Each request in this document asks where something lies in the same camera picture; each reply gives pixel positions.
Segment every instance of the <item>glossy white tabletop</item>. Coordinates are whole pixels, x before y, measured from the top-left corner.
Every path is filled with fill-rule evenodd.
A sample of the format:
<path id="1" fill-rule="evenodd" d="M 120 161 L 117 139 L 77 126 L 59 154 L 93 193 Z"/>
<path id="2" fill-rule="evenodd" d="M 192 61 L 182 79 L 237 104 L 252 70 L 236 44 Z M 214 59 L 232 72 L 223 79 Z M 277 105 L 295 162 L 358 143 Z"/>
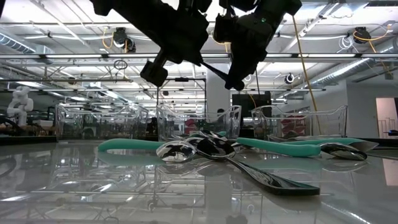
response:
<path id="1" fill-rule="evenodd" d="M 113 153 L 88 142 L 0 147 L 0 223 L 398 223 L 394 160 L 237 156 L 321 189 L 281 197 L 222 162 L 170 166 L 150 152 Z"/>

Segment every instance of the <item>clear plastic bin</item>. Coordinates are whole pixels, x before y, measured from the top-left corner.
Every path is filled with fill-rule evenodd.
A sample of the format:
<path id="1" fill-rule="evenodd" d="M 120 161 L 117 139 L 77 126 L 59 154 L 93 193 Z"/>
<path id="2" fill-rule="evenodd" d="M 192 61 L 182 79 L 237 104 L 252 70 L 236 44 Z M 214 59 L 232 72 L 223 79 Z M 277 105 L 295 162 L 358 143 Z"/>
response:
<path id="1" fill-rule="evenodd" d="M 241 107 L 232 106 L 219 113 L 177 113 L 168 106 L 157 106 L 157 132 L 159 141 L 172 141 L 199 133 L 205 129 L 224 132 L 228 139 L 239 136 Z"/>
<path id="2" fill-rule="evenodd" d="M 276 106 L 262 106 L 251 113 L 254 136 L 258 139 L 288 139 L 297 135 L 303 139 L 346 136 L 347 106 L 330 111 L 304 113 L 285 113 Z"/>
<path id="3" fill-rule="evenodd" d="M 105 140 L 145 137 L 148 110 L 127 105 L 117 112 L 92 112 L 55 107 L 57 140 Z"/>

